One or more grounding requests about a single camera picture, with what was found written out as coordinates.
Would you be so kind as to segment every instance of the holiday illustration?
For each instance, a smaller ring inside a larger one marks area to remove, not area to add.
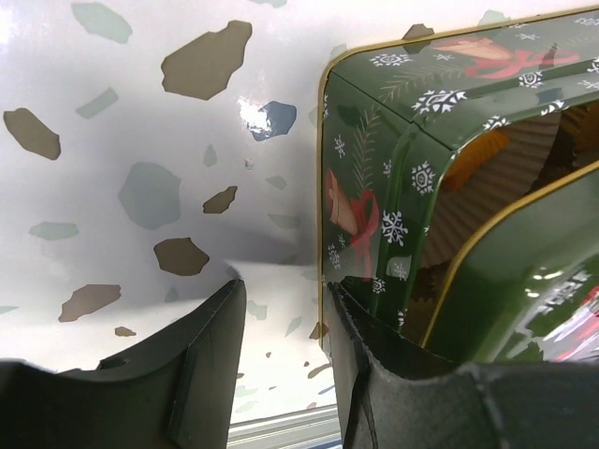
[[[365,189],[359,199],[347,198],[331,169],[325,178],[326,208],[329,219],[351,236],[350,245],[356,259],[363,265],[363,277],[372,276],[371,238],[379,226],[380,210],[371,189]]]
[[[464,74],[471,78],[504,80],[512,78],[521,70],[551,68],[555,65],[572,64],[580,57],[571,51],[552,48],[545,53],[533,51],[510,51],[486,36],[457,36],[434,41],[431,47],[437,51],[448,51],[470,56],[474,65],[467,67]]]

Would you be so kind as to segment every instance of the pine branch illustration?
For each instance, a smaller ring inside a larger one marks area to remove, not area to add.
[[[463,76],[461,65],[433,65],[404,71],[401,75],[393,75],[393,80],[387,81],[387,86],[381,87],[383,91],[379,95],[384,103],[394,101],[406,90],[412,88],[424,88],[429,82],[437,80],[454,80]]]
[[[354,132],[354,146],[352,151],[352,173],[357,194],[372,186],[373,171],[368,164],[372,161],[371,154],[374,151],[374,136],[376,126],[379,124],[380,116],[374,107],[364,111],[364,117]]]

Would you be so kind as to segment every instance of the gray-blue spot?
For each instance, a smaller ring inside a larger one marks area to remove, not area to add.
[[[247,301],[246,310],[250,315],[256,317],[258,321],[266,320],[268,306],[261,306],[256,304],[254,301]]]
[[[18,307],[15,307],[15,306],[0,306],[0,315],[2,313],[8,313],[10,311],[14,311],[15,309],[18,309]]]
[[[131,167],[119,200],[133,223],[154,230],[181,217],[181,179],[157,164],[139,162]]]
[[[258,402],[256,400],[250,400],[243,404],[239,409],[235,411],[235,413],[244,413],[249,410],[252,410]]]
[[[341,56],[347,51],[347,46],[345,44],[338,45],[333,50],[330,51],[330,60],[332,61],[337,56]]]
[[[335,385],[328,386],[324,390],[319,391],[318,394],[319,395],[324,395],[325,393],[328,393],[330,390],[332,390],[334,387],[335,387]]]
[[[287,186],[287,181],[285,181],[285,179],[281,176],[273,176],[271,178],[266,178],[265,181],[272,187],[276,187],[279,190],[283,190]]]
[[[253,395],[257,388],[246,388],[245,385],[238,385],[235,387],[235,398],[243,398],[245,396]]]
[[[318,126],[318,107],[310,111],[308,114],[308,119],[313,126]]]
[[[494,23],[509,21],[511,21],[511,19],[503,14],[503,12],[488,9],[485,11],[485,14],[483,14],[483,17],[480,19],[480,21],[478,21],[478,25],[493,25]]]
[[[300,226],[300,219],[298,217],[279,215],[277,213],[269,213],[269,217],[281,229],[295,229]]]
[[[111,87],[109,87],[106,91],[104,91],[102,94],[100,94],[90,102],[75,109],[75,112],[77,112],[84,119],[91,119],[110,105],[116,103],[118,100],[119,95],[117,95],[116,92],[114,92],[114,90]]]
[[[165,296],[165,302],[175,302],[177,299],[179,299],[179,292],[175,287],[170,287],[170,290],[168,290],[168,293]]]
[[[77,22],[90,35],[102,36],[119,44],[126,44],[133,34],[131,25],[125,19],[101,3],[74,3],[71,9]]]
[[[272,7],[284,7],[287,4],[287,0],[250,0],[251,2],[258,3],[259,5],[271,5]]]
[[[29,229],[29,234],[44,240],[70,239],[79,234],[76,224],[42,222]]]
[[[212,167],[216,164],[218,158],[216,157],[216,150],[212,145],[209,145],[204,152],[204,165],[206,167]]]
[[[296,330],[298,327],[300,327],[300,325],[301,325],[301,316],[296,316],[293,320],[291,320],[291,323],[289,323],[289,326],[287,327],[285,336],[287,337],[289,334],[293,333],[293,331]]]
[[[257,111],[256,122],[248,123],[247,128],[254,140],[261,142],[268,138],[286,135],[298,117],[298,109],[278,101],[271,101]]]

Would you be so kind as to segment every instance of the brown spot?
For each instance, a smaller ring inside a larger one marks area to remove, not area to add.
[[[231,21],[225,29],[206,33],[167,56],[161,65],[166,92],[209,100],[226,89],[243,65],[252,24]]]
[[[313,379],[314,377],[316,377],[318,374],[320,374],[322,371],[324,371],[327,368],[332,367],[332,365],[330,363],[327,363],[325,365],[322,365],[318,368],[314,368],[312,371],[310,371],[308,373],[308,379]]]
[[[210,261],[190,238],[166,239],[153,247],[160,269],[179,276],[195,276]]]
[[[415,23],[410,27],[408,32],[403,35],[403,40],[415,40],[421,39],[422,37],[434,35],[434,30],[425,26],[424,23]]]
[[[114,335],[117,337],[135,337],[138,334],[127,327],[119,326],[114,328]]]
[[[231,205],[237,193],[237,186],[227,187],[204,203],[204,213],[223,213]]]
[[[63,304],[63,312],[58,317],[61,323],[77,321],[83,315],[94,313],[121,297],[121,285],[88,284],[75,290],[71,298]]]
[[[29,109],[18,108],[4,113],[8,132],[25,150],[55,161],[60,156],[60,137],[42,123]]]
[[[324,323],[316,323],[316,325],[314,326],[314,329],[312,330],[312,332],[310,333],[310,340],[318,340],[320,339],[321,335],[320,335],[320,328],[322,326],[322,337],[324,337],[325,335],[327,335],[329,333],[329,328],[327,327],[327,325],[325,325]]]

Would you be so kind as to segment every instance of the christmas tin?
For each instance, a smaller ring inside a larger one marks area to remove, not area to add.
[[[322,294],[343,281],[456,361],[599,348],[576,349],[599,339],[598,44],[596,9],[334,61],[320,99]]]

